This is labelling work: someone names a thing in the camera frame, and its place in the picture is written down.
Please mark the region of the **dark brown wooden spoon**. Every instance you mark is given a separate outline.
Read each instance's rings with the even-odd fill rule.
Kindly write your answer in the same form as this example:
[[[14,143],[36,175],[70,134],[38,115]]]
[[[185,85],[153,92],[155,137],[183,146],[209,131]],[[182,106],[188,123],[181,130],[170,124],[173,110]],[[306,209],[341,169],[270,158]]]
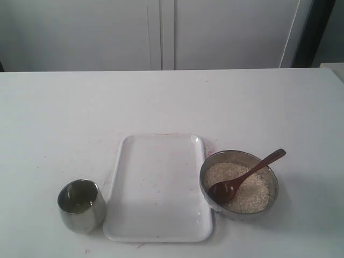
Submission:
[[[273,153],[269,154],[263,160],[261,160],[257,165],[250,169],[245,174],[237,177],[233,180],[222,181],[212,185],[208,190],[209,197],[217,204],[225,204],[230,202],[236,195],[240,185],[251,175],[259,171],[260,169],[270,165],[271,163],[277,161],[286,155],[284,149],[278,149]]]

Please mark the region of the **steel bowl of rice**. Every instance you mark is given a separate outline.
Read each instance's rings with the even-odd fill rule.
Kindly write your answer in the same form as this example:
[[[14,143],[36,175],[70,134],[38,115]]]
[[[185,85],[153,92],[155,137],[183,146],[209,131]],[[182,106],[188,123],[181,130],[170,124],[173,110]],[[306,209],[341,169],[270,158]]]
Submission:
[[[266,212],[278,196],[278,181],[268,166],[248,177],[229,203],[219,205],[208,195],[211,186],[238,178],[259,162],[258,157],[240,150],[223,150],[209,156],[201,166],[199,185],[210,208],[236,220],[248,220]]]

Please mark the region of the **small stainless steel cup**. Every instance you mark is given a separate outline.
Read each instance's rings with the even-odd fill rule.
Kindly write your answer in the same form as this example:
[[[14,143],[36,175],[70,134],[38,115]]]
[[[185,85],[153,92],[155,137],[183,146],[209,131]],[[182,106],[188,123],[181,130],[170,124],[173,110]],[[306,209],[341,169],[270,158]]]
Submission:
[[[75,233],[91,233],[106,216],[103,195],[97,184],[88,179],[74,180],[63,187],[57,204],[63,223]]]

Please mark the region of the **white rectangular plastic tray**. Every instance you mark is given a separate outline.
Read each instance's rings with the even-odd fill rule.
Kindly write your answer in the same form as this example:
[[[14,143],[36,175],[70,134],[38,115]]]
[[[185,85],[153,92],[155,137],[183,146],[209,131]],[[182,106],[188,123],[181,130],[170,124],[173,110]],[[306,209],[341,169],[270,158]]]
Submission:
[[[200,242],[213,231],[199,173],[202,139],[193,134],[125,137],[107,202],[104,234],[116,242]]]

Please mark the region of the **white cabinet with doors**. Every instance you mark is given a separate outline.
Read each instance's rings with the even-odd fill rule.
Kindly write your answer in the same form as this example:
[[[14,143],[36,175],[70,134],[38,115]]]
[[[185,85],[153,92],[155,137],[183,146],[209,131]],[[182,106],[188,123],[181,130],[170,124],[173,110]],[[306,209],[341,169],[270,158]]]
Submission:
[[[1,1],[6,71],[289,68],[311,1]]]

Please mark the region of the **dark vertical post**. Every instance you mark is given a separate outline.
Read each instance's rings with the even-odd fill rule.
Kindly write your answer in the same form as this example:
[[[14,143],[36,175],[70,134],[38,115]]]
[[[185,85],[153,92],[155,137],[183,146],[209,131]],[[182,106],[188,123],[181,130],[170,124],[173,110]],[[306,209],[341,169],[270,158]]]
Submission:
[[[335,2],[336,0],[315,0],[311,2],[309,14],[291,63],[292,68],[311,67]]]

